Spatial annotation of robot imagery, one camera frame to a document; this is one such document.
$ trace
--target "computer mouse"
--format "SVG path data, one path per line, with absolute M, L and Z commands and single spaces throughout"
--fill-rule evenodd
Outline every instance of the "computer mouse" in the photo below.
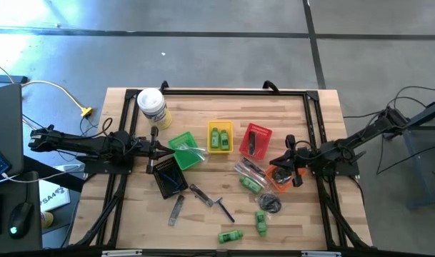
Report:
M 13 239 L 23 238 L 30 229 L 30 213 L 33 204 L 23 202 L 12 209 L 9 217 L 8 233 Z

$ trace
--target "white container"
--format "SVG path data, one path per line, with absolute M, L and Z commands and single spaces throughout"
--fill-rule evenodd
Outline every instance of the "white container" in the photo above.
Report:
M 144 89 L 139 93 L 136 101 L 151 126 L 156 126 L 160 130 L 169 127 L 171 114 L 160 90 L 154 88 Z

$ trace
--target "concrete floor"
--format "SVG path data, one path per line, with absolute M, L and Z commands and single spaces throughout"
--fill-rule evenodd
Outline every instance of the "concrete floor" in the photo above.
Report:
M 435 34 L 435 0 L 310 0 L 317 33 Z M 123 31 L 233 31 L 307 33 L 301 0 L 1 0 L 0 26 Z M 435 41 L 318 40 L 326 87 L 339 91 L 344 115 L 377 111 L 404 86 L 435 88 Z M 107 87 L 210 86 L 317 89 L 308 39 L 184 37 L 32 36 L 0 34 L 0 65 L 13 75 L 54 81 L 99 120 Z M 407 91 L 425 104 L 430 91 Z M 422 110 L 400 100 L 412 116 Z M 79 109 L 57 89 L 32 85 L 24 91 L 24 113 L 40 124 L 79 133 Z M 349 119 L 350 133 L 368 120 Z M 24 144 L 29 128 L 24 127 Z M 380 249 L 435 254 L 435 206 L 410 211 L 420 196 L 407 161 L 375 176 L 380 139 L 361 147 L 359 161 L 366 215 Z M 408 156 L 402 138 L 386 142 L 382 167 Z M 25 154 L 55 166 L 56 153 Z M 57 247 L 66 227 L 44 236 Z

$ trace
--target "red plastic basket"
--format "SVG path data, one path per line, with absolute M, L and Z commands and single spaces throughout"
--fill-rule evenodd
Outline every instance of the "red plastic basket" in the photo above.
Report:
M 249 132 L 255 133 L 255 155 L 249 153 Z M 247 126 L 246 133 L 244 134 L 243 141 L 239 147 L 239 151 L 249 157 L 262 160 L 265 158 L 266 150 L 268 149 L 269 140 L 271 139 L 273 131 L 262 126 L 250 123 Z

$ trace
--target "green bottle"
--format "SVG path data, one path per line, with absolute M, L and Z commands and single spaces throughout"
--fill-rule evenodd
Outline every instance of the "green bottle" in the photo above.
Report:
M 243 231 L 229 231 L 229 232 L 223 232 L 219 234 L 219 243 L 226 243 L 229 241 L 235 241 L 243 237 Z
M 261 190 L 261 186 L 252 178 L 240 176 L 239 181 L 243 184 L 245 188 L 252 191 L 252 193 L 258 193 Z
M 265 212 L 264 211 L 256 211 L 255 212 L 255 226 L 260 236 L 265 237 L 266 231 L 268 227 L 266 226 Z
M 222 129 L 222 132 L 220 133 L 220 141 L 221 141 L 222 150 L 229 150 L 230 149 L 229 135 L 225 129 Z
M 217 128 L 213 128 L 211 132 L 211 147 L 219 147 L 219 130 L 217 130 Z

